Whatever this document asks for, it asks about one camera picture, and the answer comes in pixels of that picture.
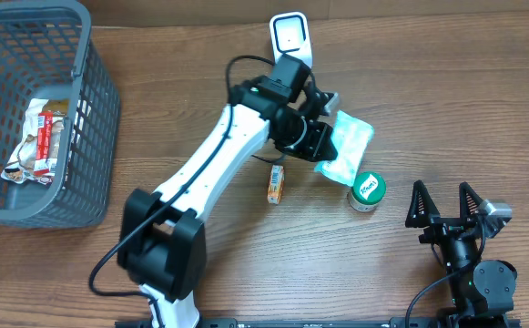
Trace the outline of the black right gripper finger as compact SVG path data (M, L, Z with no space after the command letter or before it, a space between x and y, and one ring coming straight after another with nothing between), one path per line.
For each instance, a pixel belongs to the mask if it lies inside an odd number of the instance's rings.
M459 185L459 205L461 219L467 219L468 217L476 214L479 210L479 206L482 203L483 199L467 182L462 182Z
M406 228L426 228L441 218L426 186L416 180L412 187L412 200L405 221Z

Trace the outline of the green lid white jar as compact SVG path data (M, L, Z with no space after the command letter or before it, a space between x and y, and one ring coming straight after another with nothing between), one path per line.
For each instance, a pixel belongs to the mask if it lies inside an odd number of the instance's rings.
M386 189L386 182L380 174L365 171L356 177L347 199L356 211L370 212L382 201Z

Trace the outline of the small orange box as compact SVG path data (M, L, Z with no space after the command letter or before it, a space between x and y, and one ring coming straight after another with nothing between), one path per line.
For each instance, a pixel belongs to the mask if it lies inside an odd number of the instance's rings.
M281 165L273 165L270 172L270 182L267 192L267 201L270 204L279 204L284 185L284 168Z

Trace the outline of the brown snack pouch red label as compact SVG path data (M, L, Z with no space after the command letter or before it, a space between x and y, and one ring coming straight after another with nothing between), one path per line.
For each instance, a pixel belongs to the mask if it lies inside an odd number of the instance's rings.
M67 113L67 99L33 98L25 111L21 140L5 164L1 178L15 184L52 183Z

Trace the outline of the light green wipes packet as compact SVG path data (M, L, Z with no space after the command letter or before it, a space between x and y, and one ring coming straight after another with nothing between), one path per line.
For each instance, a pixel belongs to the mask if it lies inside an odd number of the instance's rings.
M373 135L372 125L340 110L331 134L331 142L337 150L337 157L334 160L319 162L314 171L335 182L352 187L363 154Z

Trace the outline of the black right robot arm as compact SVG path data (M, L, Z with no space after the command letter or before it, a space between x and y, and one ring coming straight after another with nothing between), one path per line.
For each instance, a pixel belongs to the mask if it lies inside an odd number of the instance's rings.
M445 275L424 287L409 304L402 327L519 327L507 314L514 309L517 270L508 261L485 260L486 242L496 237L513 217L512 208L481 198L466 182L459 185L460 213L444 218L426 186L413 183L405 226L422 229L419 243L431 246ZM446 283L453 305L432 318L412 318L417 302Z

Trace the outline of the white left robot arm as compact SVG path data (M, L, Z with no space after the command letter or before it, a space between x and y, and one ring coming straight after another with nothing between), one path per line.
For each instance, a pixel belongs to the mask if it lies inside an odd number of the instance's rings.
M311 65L284 54L267 76L227 85L217 125L184 166L153 192L127 198L117 263L148 299L142 327L196 327L193 290L207 264L205 223L242 165L272 141L284 155L308 162L338 156L332 127L320 121L337 99L316 85Z

